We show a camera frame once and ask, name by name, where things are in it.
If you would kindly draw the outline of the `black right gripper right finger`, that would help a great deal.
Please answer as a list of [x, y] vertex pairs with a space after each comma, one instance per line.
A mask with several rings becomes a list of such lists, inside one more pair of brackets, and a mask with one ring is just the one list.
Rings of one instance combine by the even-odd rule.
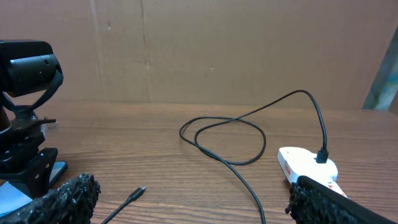
[[289, 193], [285, 213], [298, 224], [395, 224], [304, 175]]

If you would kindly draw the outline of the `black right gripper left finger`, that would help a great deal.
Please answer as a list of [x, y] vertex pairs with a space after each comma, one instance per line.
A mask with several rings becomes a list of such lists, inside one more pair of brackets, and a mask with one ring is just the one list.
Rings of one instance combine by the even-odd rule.
[[86, 173], [1, 218], [1, 224], [90, 224], [101, 193], [100, 184]]

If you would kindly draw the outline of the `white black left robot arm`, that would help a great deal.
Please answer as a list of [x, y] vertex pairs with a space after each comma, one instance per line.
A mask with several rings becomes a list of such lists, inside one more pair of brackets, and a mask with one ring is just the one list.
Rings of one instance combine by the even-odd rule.
[[63, 83], [52, 47], [41, 40], [1, 41], [1, 179], [35, 199], [45, 195], [66, 171], [55, 147], [40, 149], [56, 119], [35, 110]]

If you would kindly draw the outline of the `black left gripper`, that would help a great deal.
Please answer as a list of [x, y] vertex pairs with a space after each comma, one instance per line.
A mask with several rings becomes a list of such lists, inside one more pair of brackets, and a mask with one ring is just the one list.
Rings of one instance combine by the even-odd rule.
[[39, 146], [55, 119], [14, 119], [1, 133], [1, 179], [35, 199], [51, 188], [51, 173], [58, 149]]

